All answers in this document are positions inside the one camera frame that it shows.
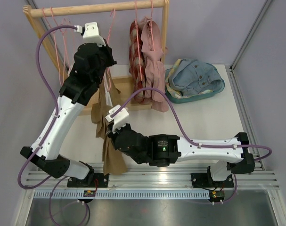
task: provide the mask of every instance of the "blue denim cloth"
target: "blue denim cloth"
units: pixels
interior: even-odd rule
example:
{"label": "blue denim cloth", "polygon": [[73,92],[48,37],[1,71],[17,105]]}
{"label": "blue denim cloth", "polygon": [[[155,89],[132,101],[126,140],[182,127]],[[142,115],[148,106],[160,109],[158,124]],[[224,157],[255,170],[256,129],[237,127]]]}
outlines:
{"label": "blue denim cloth", "polygon": [[169,78],[169,84],[172,89],[181,91],[183,96],[192,96],[207,89],[221,89],[222,79],[213,65],[196,59],[183,59]]}

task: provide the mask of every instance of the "gray wall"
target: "gray wall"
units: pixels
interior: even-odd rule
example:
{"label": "gray wall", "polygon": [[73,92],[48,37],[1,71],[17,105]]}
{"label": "gray wall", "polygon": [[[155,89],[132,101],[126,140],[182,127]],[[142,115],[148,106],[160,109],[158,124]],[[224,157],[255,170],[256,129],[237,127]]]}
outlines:
{"label": "gray wall", "polygon": [[235,75],[258,142],[274,151],[265,165],[276,172],[286,202],[286,0],[273,2]]}
{"label": "gray wall", "polygon": [[[22,0],[0,0],[0,226],[13,224],[22,189],[17,174],[53,108],[39,78],[34,54],[37,36],[22,12]],[[57,72],[44,50],[42,68],[58,89]]]}
{"label": "gray wall", "polygon": [[[130,0],[34,0],[38,7],[60,7],[119,2]],[[170,0],[166,63],[178,58],[198,58],[212,64],[231,65],[240,50],[265,0]],[[107,37],[112,19],[110,13],[69,16],[72,24],[97,21],[101,34]],[[139,10],[138,18],[150,16],[151,10]],[[154,20],[161,26],[161,9],[154,9]],[[129,63],[129,27],[135,11],[117,12],[112,28],[110,46],[120,65]],[[81,43],[77,35],[76,42]],[[57,36],[63,50],[62,37]],[[68,53],[72,59],[72,38],[68,38]]]}

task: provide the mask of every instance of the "reflective floor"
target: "reflective floor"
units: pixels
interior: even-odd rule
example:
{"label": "reflective floor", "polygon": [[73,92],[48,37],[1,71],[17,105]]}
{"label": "reflective floor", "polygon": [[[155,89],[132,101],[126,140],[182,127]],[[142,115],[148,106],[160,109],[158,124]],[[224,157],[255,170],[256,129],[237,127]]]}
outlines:
{"label": "reflective floor", "polygon": [[[52,200],[52,213],[72,201]],[[53,225],[48,203],[33,200],[27,226]],[[238,191],[231,202],[215,206],[191,200],[93,200],[89,207],[88,226],[277,226],[266,191]],[[85,208],[76,203],[54,219],[62,226],[75,226],[84,214]]]}

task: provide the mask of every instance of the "wooden clothes rack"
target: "wooden clothes rack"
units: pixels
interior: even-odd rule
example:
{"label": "wooden clothes rack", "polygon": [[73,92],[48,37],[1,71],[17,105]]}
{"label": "wooden clothes rack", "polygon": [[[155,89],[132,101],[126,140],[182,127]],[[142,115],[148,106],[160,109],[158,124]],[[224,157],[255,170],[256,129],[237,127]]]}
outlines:
{"label": "wooden clothes rack", "polygon": [[[153,0],[153,8],[162,8],[162,49],[165,53],[166,40],[167,40],[167,30],[168,30],[168,17],[169,17],[169,0]],[[151,0],[139,0],[137,1],[137,9],[151,8]],[[101,13],[101,12],[111,12],[113,9],[116,11],[125,11],[125,10],[135,10],[135,2],[116,2],[116,3],[106,3],[106,4],[97,4],[97,5],[85,5],[85,6],[70,6],[70,7],[58,7],[52,8],[54,16],[68,16],[68,15],[80,15],[80,14],[89,14],[89,13]],[[52,16],[51,8],[44,8],[44,15],[46,17]],[[45,29],[42,23],[41,18],[44,17],[43,11],[41,8],[33,9],[30,5],[25,5],[23,7],[23,12],[31,24],[32,28],[36,32],[38,38],[40,38],[44,33]],[[51,61],[55,67],[60,70],[64,79],[67,78],[67,71],[63,65],[63,62],[59,60],[59,65],[57,64],[56,50],[52,41],[49,37],[45,38],[43,41],[43,46],[48,53]],[[165,55],[162,57],[162,62],[165,61]],[[113,81],[118,90],[121,91],[120,96],[122,100],[126,100],[133,92],[133,83],[132,77],[119,77],[114,78]],[[91,106],[94,103],[98,102],[98,92],[91,98],[88,105],[82,112],[82,115],[90,114]],[[129,110],[143,110],[150,109],[151,104],[141,105],[135,102],[129,102],[127,105]]]}

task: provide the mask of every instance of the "brown cloth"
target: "brown cloth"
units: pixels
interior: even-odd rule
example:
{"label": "brown cloth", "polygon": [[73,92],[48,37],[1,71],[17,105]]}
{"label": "brown cloth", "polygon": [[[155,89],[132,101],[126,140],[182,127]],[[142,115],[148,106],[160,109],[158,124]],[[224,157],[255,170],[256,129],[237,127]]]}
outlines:
{"label": "brown cloth", "polygon": [[[111,76],[108,76],[111,81],[111,89],[109,91],[111,101],[113,106],[122,105],[122,100],[120,98],[120,91],[114,86]],[[103,172],[104,175],[110,173],[113,175],[120,175],[127,171],[125,161],[122,157],[122,153],[114,149],[114,146],[106,136],[107,124],[105,117],[108,115],[108,111],[113,108],[106,105],[105,99],[105,87],[104,83],[100,84],[99,88],[99,102],[98,104],[93,104],[91,108],[91,121],[97,124],[96,137],[101,137],[104,139],[103,143],[103,155],[102,160],[104,162]]]}

